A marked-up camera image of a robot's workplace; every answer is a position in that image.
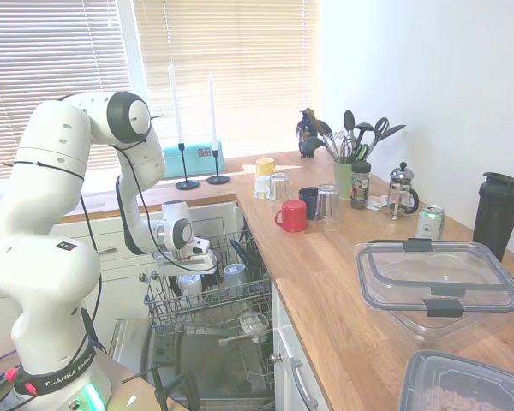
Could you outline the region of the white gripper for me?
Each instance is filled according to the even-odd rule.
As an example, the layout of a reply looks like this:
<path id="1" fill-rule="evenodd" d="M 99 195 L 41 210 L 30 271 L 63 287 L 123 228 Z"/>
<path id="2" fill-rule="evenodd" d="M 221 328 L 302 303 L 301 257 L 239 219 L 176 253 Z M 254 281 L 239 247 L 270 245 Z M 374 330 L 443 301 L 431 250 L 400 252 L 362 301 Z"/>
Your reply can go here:
<path id="1" fill-rule="evenodd" d="M 202 255 L 194 255 L 187 259 L 175 259 L 172 253 L 154 253 L 152 255 L 156 263 L 156 270 L 162 276 L 182 276 L 200 274 L 202 291 L 209 290 L 209 274 L 213 274 L 218 268 L 218 258 L 213 251 Z M 213 275 L 211 291 L 216 295 L 220 290 L 220 275 Z"/>

